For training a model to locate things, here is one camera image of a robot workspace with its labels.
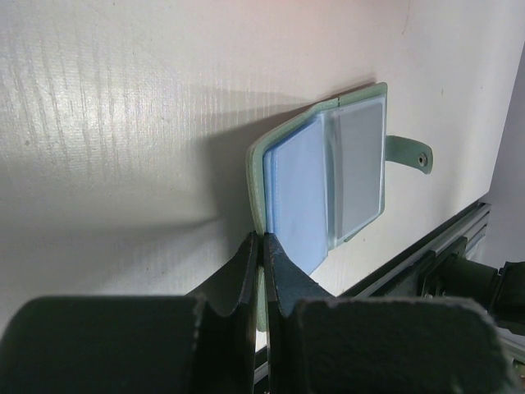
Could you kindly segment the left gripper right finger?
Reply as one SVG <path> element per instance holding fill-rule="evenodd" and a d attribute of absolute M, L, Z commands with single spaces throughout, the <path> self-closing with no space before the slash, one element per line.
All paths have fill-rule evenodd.
<path fill-rule="evenodd" d="M 513 368 L 472 300 L 333 297 L 263 240 L 273 393 L 510 393 Z"/>

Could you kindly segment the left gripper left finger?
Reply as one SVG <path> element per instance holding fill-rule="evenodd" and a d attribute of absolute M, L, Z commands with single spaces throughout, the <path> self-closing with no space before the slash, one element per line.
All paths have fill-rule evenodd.
<path fill-rule="evenodd" d="M 252 392 L 258 243 L 187 295 L 27 302 L 2 335 L 2 392 Z"/>

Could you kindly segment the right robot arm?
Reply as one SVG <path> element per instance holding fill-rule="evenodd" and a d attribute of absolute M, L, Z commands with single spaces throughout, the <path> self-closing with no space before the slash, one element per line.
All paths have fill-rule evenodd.
<path fill-rule="evenodd" d="M 449 254 L 421 272 L 419 294 L 474 300 L 499 327 L 524 334 L 523 262 L 507 262 L 502 268 L 493 268 Z"/>

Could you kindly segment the green leather card holder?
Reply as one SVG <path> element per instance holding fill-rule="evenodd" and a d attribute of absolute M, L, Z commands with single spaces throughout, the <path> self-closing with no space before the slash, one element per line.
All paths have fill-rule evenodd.
<path fill-rule="evenodd" d="M 255 230 L 259 235 L 275 235 L 287 256 L 306 274 L 313 273 L 331 250 L 358 234 L 340 244 L 334 235 L 335 137 L 331 117 L 339 108 L 383 96 L 387 118 L 387 95 L 388 86 L 381 82 L 315 103 L 268 131 L 247 152 Z M 386 131 L 382 213 L 387 162 L 429 174 L 433 152 L 423 142 Z"/>

